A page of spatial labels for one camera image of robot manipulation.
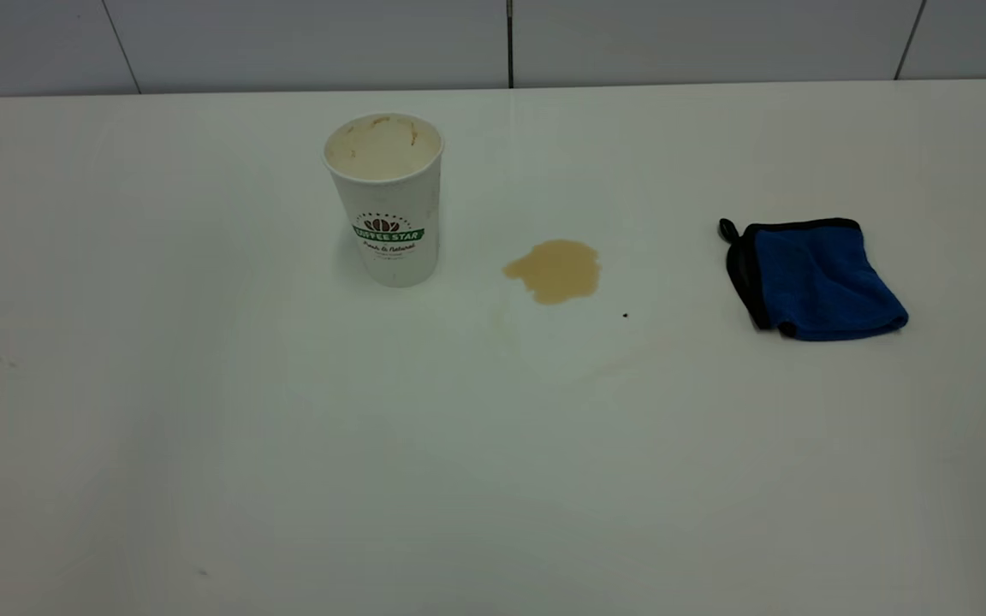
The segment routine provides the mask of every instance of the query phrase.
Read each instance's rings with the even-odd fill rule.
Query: paper cup
[[[439,130],[401,113],[356,118],[325,141],[353,240],[380,284],[412,286],[436,268],[442,154]]]

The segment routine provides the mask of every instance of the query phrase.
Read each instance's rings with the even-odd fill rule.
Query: green label
[[[376,233],[376,231],[360,229],[360,227],[353,227],[353,231],[356,231],[356,234],[361,238],[376,242],[412,242],[418,241],[424,237],[423,229],[410,229],[407,231],[400,231],[400,233],[396,234],[379,234]]]

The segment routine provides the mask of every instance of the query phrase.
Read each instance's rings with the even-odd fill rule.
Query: table surface
[[[408,289],[318,155],[375,110],[447,140]],[[911,323],[756,332],[723,216],[857,219]],[[23,613],[986,616],[986,81],[0,100]]]

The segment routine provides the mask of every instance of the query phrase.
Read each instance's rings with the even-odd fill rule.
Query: coffee spill
[[[527,257],[508,263],[504,275],[523,278],[539,304],[553,305],[588,297],[599,286],[599,253],[585,243],[551,240],[532,248]]]

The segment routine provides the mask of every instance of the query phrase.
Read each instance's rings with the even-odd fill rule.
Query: blue cloth
[[[760,329],[799,340],[856,340],[899,330],[908,315],[866,260],[846,218],[750,225],[722,219],[728,273]]]

